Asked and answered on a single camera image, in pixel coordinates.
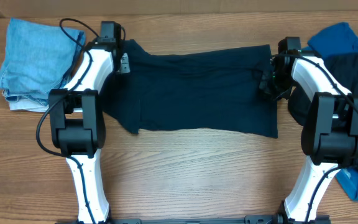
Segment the dark navy t-shirt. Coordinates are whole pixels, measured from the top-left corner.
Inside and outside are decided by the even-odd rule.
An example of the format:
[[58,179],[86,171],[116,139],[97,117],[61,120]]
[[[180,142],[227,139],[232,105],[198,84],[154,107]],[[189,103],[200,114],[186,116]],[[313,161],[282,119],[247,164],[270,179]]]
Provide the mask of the dark navy t-shirt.
[[278,136],[277,103],[259,91],[271,71],[268,45],[152,55],[128,40],[124,50],[129,72],[106,79],[101,101],[128,132],[209,128]]

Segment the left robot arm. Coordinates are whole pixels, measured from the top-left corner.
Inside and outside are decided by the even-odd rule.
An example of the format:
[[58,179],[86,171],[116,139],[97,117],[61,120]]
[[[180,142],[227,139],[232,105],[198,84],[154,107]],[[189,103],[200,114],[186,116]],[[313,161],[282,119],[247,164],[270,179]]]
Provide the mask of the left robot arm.
[[71,81],[48,96],[53,145],[73,176],[78,200],[77,223],[110,223],[110,205],[104,193],[101,150],[106,127],[99,93],[107,77],[129,68],[123,53],[124,28],[103,21],[100,33],[82,44],[83,59]]

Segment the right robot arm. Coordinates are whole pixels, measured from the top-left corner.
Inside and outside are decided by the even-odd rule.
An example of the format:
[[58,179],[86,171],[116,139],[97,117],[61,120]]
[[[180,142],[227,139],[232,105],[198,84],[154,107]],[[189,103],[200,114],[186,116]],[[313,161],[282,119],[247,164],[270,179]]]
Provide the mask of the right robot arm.
[[278,43],[270,60],[273,71],[262,75],[260,94],[270,100],[288,99],[297,86],[311,101],[301,133],[305,162],[289,196],[275,215],[249,215],[245,223],[330,223],[316,214],[334,176],[358,165],[358,98],[324,66],[320,55],[302,50],[299,37]]

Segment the bright blue shirt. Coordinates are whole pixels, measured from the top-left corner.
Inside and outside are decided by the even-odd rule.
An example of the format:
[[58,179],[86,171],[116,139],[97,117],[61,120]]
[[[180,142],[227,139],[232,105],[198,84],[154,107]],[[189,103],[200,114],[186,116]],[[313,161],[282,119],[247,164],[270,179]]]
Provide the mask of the bright blue shirt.
[[[346,22],[327,27],[308,41],[308,50],[315,50],[325,59],[332,55],[358,53],[358,36]],[[351,200],[358,201],[358,168],[343,169],[337,181]]]

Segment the folded light blue jeans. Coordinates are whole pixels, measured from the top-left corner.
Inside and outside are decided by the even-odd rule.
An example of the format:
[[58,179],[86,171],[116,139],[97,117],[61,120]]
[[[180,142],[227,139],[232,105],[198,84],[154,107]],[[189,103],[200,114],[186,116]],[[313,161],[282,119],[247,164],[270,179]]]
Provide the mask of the folded light blue jeans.
[[46,106],[50,90],[64,87],[85,43],[82,30],[12,18],[6,34],[0,90],[12,109],[20,103]]

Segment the folded white cloth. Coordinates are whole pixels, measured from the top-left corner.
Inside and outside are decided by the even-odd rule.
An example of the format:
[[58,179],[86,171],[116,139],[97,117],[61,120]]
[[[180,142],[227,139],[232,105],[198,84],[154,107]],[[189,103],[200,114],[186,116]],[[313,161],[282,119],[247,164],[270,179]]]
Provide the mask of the folded white cloth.
[[3,91],[10,110],[45,112],[47,97],[54,88],[62,88],[71,80],[70,75],[24,75],[10,73],[4,77]]

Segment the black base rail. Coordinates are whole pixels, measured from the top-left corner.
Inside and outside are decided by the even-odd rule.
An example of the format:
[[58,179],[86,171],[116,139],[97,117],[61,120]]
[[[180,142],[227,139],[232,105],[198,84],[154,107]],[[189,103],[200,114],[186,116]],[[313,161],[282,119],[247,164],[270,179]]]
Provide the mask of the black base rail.
[[106,224],[304,224],[301,221],[286,220],[281,214],[276,215],[247,215],[244,218],[203,218],[199,220],[170,219],[170,220],[141,220],[141,219],[111,219]]

